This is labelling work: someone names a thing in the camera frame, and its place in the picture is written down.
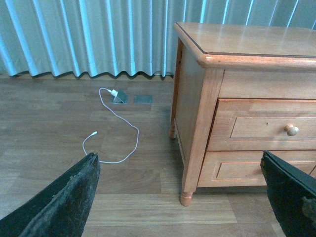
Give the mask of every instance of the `turned wooden leg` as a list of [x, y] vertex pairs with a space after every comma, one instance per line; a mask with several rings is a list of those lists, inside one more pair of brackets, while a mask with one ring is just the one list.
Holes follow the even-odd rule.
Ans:
[[169, 131], [169, 138], [170, 139], [175, 139], [176, 136], [177, 136], [177, 134], [176, 134], [176, 127], [174, 125], [174, 122], [171, 122], [170, 131]]
[[193, 195], [193, 193], [188, 193], [188, 192], [182, 191], [181, 196], [180, 196], [180, 203], [183, 206], [190, 205], [191, 201], [192, 201], [192, 195]]

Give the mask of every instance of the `drawer knob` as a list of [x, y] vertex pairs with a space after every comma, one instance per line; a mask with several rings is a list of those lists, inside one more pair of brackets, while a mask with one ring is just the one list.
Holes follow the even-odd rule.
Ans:
[[285, 131], [288, 136], [292, 137], [292, 136], [295, 136], [299, 132], [299, 129], [298, 127], [295, 127], [294, 125], [290, 124], [285, 127]]

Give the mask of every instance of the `cable plug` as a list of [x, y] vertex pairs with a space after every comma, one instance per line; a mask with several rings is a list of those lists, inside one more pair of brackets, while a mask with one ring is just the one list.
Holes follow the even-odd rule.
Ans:
[[116, 90], [112, 90], [112, 91], [109, 91], [109, 92], [111, 93], [111, 95], [114, 96], [114, 98], [117, 97], [117, 95], [118, 95], [118, 92]]

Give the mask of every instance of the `white cable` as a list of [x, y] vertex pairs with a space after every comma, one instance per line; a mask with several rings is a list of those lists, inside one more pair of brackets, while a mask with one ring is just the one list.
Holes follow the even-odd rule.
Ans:
[[83, 143], [82, 143], [82, 148], [83, 148], [83, 151], [84, 151], [85, 155], [87, 155], [87, 152], [85, 151], [84, 143], [86, 142], [86, 140], [88, 140], [90, 137], [92, 137], [93, 135], [95, 135], [95, 134], [97, 134], [97, 133], [98, 133], [97, 131], [91, 133], [91, 135], [88, 136], [88, 137], [83, 141]]
[[[106, 106], [106, 104], [104, 104], [103, 99], [102, 99], [102, 96], [101, 96], [101, 90], [107, 90], [107, 91], [110, 92], [112, 95], [115, 95], [115, 94], [117, 95], [117, 92], [116, 92], [115, 90], [109, 90], [109, 89], [103, 88], [103, 87], [100, 88], [100, 89], [99, 89], [99, 96], [100, 96], [101, 103], [104, 105], [105, 108], [107, 108], [109, 111], [111, 111], [112, 114], [114, 114], [116, 117], [120, 118], [121, 120], [124, 120], [125, 122], [127, 122], [131, 127], [135, 128], [136, 131], [137, 131], [137, 139], [136, 139], [135, 148], [134, 148], [134, 150], [133, 150], [131, 153], [129, 153], [129, 154], [127, 155], [127, 157], [125, 157], [124, 159], [122, 159], [122, 160], [120, 160], [120, 161], [116, 161], [116, 162], [99, 161], [100, 163], [105, 163], [105, 164], [118, 164], [118, 163], [121, 163], [121, 162], [125, 161], [127, 158], [129, 158], [129, 157], [136, 151], [137, 146], [138, 146], [138, 140], [139, 140], [139, 129], [138, 129], [137, 127], [133, 126], [133, 125], [132, 125], [129, 121], [127, 121], [126, 119], [122, 118], [121, 116], [118, 116], [116, 113], [114, 113], [113, 110], [111, 110], [108, 106]], [[92, 134], [91, 134], [90, 136], [88, 136], [88, 137], [84, 140], [84, 142], [82, 143], [82, 148], [83, 148], [83, 151], [84, 151], [84, 153], [85, 153], [86, 155], [87, 155], [87, 153], [86, 153], [86, 151], [85, 151], [85, 149], [84, 149], [84, 143], [85, 143], [86, 140], [88, 140], [91, 136], [93, 136], [93, 135], [95, 135], [95, 134], [96, 134], [96, 132], [92, 133]]]

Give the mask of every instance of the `curtain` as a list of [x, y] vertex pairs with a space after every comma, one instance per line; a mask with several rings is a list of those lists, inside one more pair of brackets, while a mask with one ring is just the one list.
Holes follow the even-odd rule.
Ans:
[[172, 75], [177, 21], [315, 29], [315, 0], [1, 0], [0, 72]]

